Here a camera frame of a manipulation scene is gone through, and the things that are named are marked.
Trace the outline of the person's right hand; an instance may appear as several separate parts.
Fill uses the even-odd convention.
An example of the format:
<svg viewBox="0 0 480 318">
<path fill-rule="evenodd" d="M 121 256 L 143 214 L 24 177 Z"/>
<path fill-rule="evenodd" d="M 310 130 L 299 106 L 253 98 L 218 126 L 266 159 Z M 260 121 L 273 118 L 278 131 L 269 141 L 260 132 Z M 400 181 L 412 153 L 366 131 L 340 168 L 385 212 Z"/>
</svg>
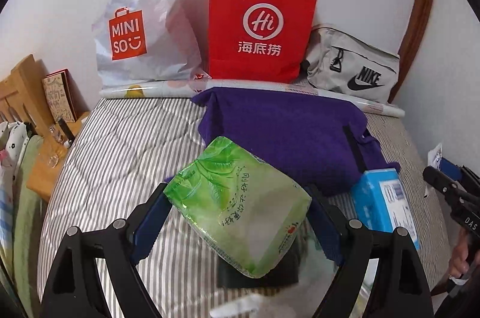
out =
<svg viewBox="0 0 480 318">
<path fill-rule="evenodd" d="M 459 230 L 458 239 L 454 246 L 451 258 L 448 262 L 448 276 L 452 278 L 460 278 L 469 271 L 470 265 L 467 262 L 469 256 L 470 237 L 463 228 Z"/>
</svg>

